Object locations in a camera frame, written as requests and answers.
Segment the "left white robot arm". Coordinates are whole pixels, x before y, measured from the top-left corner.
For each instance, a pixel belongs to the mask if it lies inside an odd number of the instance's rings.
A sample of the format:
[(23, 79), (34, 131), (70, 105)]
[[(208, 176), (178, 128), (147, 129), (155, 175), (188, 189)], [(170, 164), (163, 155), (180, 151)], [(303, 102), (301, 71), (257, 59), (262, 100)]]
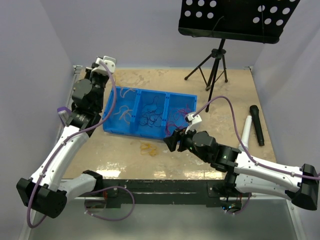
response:
[(71, 113), (60, 139), (36, 172), (28, 179), (21, 178), (16, 184), (27, 207), (28, 220), (32, 210), (54, 219), (68, 201), (86, 193), (99, 196), (103, 192), (103, 177), (91, 170), (85, 170), (65, 183), (61, 180), (82, 145), (103, 122), (104, 92), (107, 82), (114, 82), (114, 71), (105, 63), (94, 63), (85, 70), (85, 77), (74, 83)]

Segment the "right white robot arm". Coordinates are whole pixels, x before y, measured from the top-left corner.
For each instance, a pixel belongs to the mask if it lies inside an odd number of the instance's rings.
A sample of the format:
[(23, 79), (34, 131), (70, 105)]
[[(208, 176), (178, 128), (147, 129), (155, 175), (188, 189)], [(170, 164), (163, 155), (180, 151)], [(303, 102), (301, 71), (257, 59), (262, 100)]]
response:
[(226, 173), (222, 189), (227, 196), (260, 193), (289, 200), (301, 209), (318, 208), (320, 178), (310, 164), (289, 166), (253, 157), (217, 143), (206, 131), (176, 129), (163, 141), (171, 152), (188, 150), (215, 170)]

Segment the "blue three-compartment plastic bin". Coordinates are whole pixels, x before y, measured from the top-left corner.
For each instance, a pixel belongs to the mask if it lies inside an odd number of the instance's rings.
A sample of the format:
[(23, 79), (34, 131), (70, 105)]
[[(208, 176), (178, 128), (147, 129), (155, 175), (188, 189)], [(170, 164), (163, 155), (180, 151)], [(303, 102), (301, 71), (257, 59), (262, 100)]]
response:
[(196, 95), (118, 86), (110, 92), (103, 117), (114, 95), (114, 110), (102, 128), (117, 135), (162, 140), (175, 129), (187, 127), (185, 116), (197, 108)]

